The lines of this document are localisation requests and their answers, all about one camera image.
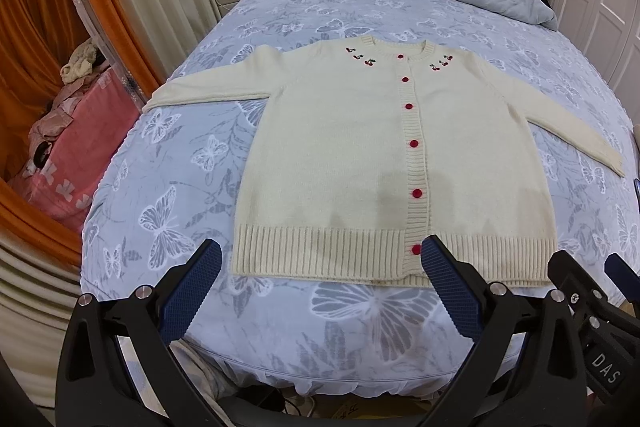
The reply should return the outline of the beige plush toy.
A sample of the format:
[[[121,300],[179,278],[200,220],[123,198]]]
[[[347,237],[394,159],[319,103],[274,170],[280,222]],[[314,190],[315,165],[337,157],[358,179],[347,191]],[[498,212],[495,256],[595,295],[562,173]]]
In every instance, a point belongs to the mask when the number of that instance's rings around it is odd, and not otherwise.
[[[64,84],[70,84],[92,73],[93,64],[98,56],[98,48],[91,38],[81,43],[61,67],[60,76]]]

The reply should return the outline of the orange curtain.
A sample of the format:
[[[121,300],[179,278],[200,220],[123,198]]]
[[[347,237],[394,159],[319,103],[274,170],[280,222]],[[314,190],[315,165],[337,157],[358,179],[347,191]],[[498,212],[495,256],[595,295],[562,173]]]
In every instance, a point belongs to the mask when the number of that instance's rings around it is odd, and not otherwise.
[[[144,94],[163,78],[119,0],[89,0],[107,40]],[[28,156],[28,132],[52,101],[56,73],[88,37],[72,0],[1,0],[1,176],[13,178]]]

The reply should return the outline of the pink blanket pile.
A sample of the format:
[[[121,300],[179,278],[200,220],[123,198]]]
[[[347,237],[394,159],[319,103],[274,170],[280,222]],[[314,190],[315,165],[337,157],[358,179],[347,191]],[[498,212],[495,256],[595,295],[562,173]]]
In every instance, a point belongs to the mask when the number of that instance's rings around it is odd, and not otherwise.
[[[9,186],[64,227],[82,230],[92,196],[139,109],[105,63],[66,84],[29,130],[29,158]]]

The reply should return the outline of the blue butterfly print bedsheet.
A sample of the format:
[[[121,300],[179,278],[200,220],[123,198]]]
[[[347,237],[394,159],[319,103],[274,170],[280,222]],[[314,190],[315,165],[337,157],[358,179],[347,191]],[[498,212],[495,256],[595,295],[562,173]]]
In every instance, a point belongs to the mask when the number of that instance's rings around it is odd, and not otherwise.
[[[601,285],[609,254],[639,262],[637,147],[620,102],[564,36],[454,0],[242,0],[179,75],[280,50],[372,35],[470,50],[587,121],[625,159],[615,176],[535,129],[559,244]],[[154,284],[204,239],[232,245],[236,194],[262,102],[165,107],[142,115],[93,197],[81,288],[105,299]],[[205,363],[216,393],[261,381],[301,395],[425,397],[445,386],[471,343],[433,291],[247,279],[221,272],[179,350]]]

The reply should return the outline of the cream knit cardigan red buttons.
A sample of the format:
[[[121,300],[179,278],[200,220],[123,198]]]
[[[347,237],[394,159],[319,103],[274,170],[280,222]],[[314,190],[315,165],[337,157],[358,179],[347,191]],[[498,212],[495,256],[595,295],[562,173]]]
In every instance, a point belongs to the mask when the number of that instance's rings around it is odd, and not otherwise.
[[[476,54],[361,36],[180,77],[149,108],[261,98],[233,232],[246,277],[426,286],[440,238],[489,280],[538,286],[556,247],[532,135],[541,127],[615,173],[589,124]]]

